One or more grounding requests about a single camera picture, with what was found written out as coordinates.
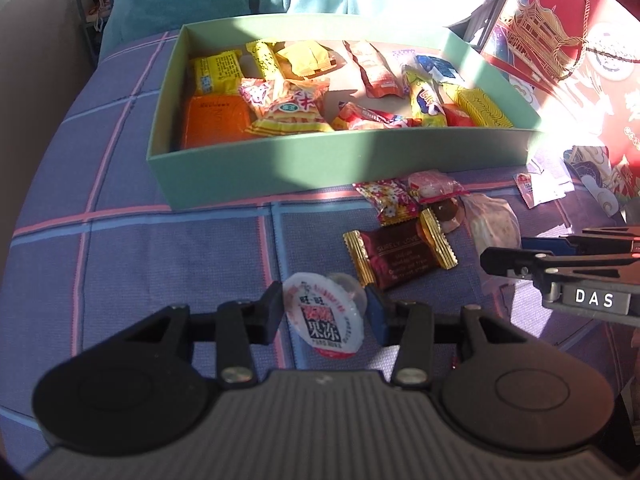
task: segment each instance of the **yellow snack package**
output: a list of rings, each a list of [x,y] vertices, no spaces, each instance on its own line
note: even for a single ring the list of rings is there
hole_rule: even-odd
[[[271,49],[275,43],[271,40],[260,40],[246,44],[246,49],[254,57],[262,77],[267,80],[284,79],[278,60]]]
[[[291,63],[291,71],[300,77],[325,72],[332,67],[327,50],[317,41],[299,41],[277,52]]]
[[[403,72],[405,81],[410,89],[412,117],[421,119],[424,127],[440,128],[447,126],[447,117],[444,114],[444,109],[430,82],[424,80],[417,72],[409,68],[405,68]]]
[[[240,50],[227,50],[215,56],[194,59],[196,95],[238,95],[238,87],[244,77],[238,63],[241,55]]]
[[[453,83],[443,83],[442,88],[455,104],[469,114],[476,126],[513,128],[511,121],[481,89],[468,89]]]
[[[328,81],[243,79],[240,95],[258,119],[245,131],[258,136],[332,132],[324,117]]]

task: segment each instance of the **orange snack package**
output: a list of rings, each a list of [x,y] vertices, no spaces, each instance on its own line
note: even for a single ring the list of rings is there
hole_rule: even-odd
[[[322,117],[325,80],[243,79],[240,95],[258,119],[246,130],[259,136],[285,136],[332,132]]]
[[[360,75],[367,91],[367,97],[383,97],[385,95],[404,96],[404,91],[396,81],[396,76],[386,66],[382,55],[366,41],[354,45],[342,42],[360,67]]]
[[[246,133],[249,108],[238,95],[206,94],[189,100],[181,148],[254,139]]]

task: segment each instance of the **floral candy wrapper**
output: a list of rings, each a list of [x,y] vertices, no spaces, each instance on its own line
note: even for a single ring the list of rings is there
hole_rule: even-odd
[[[376,208],[382,226],[418,218],[420,214],[417,203],[397,180],[360,182],[353,187]]]

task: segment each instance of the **snack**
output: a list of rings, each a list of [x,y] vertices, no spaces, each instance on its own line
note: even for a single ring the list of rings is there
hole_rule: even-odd
[[[420,119],[404,118],[380,110],[369,110],[351,102],[340,101],[338,108],[340,108],[340,113],[331,123],[335,130],[413,128],[422,124]]]
[[[430,204],[446,198],[468,194],[468,191],[457,180],[437,170],[412,173],[408,178],[408,189],[411,196],[421,204]]]
[[[271,49],[275,44],[276,41],[271,40],[252,41],[246,44],[247,52],[254,57],[264,79],[284,78],[278,60]]]
[[[481,89],[468,89],[451,83],[443,83],[442,88],[455,104],[469,114],[476,126],[513,128],[511,121]]]
[[[421,119],[422,126],[447,126],[447,118],[428,81],[422,79],[411,69],[404,71],[411,90],[411,111],[414,119]]]
[[[458,105],[445,104],[442,105],[442,107],[444,108],[444,115],[447,118],[447,124],[449,126],[462,126],[465,128],[476,126],[471,120],[471,117],[469,117],[469,114]]]
[[[375,283],[381,290],[429,270],[452,269],[458,264],[430,209],[414,221],[375,231],[349,231],[343,239],[360,283]]]
[[[289,322],[318,353],[345,358],[358,351],[364,340],[362,314],[340,285],[320,274],[297,272],[285,280],[282,292]]]
[[[181,148],[249,140],[249,108],[239,95],[207,94],[189,100]]]
[[[386,67],[385,60],[372,44],[360,41],[349,45],[343,41],[344,47],[353,56],[353,60],[360,67],[360,75],[367,91],[367,97],[384,97],[404,93],[396,81],[396,76]]]
[[[438,83],[447,82],[460,84],[465,81],[449,61],[440,57],[423,56],[419,54],[416,56],[416,61],[423,69],[429,72]]]
[[[242,80],[240,95],[258,117],[246,132],[259,136],[332,132],[322,117],[328,89],[324,80]]]
[[[417,203],[409,196],[397,180],[361,182],[353,187],[378,211],[380,225],[397,224],[417,218]]]
[[[436,219],[440,223],[442,232],[448,234],[453,230],[460,227],[462,221],[465,219],[465,208],[462,202],[455,198],[447,198],[446,200],[440,200],[434,202],[429,206],[436,215]]]
[[[215,56],[194,59],[196,95],[237,95],[238,85],[244,77],[238,63],[241,54],[239,50],[227,50]]]
[[[327,50],[317,41],[299,41],[279,50],[276,56],[289,61],[291,71],[300,77],[313,76],[317,72],[325,72],[332,67],[332,60]]]

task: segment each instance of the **orange wafer package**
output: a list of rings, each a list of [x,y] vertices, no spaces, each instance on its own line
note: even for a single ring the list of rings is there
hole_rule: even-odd
[[[245,132],[250,124],[249,108],[239,95],[194,96],[189,100],[181,148],[255,139]]]

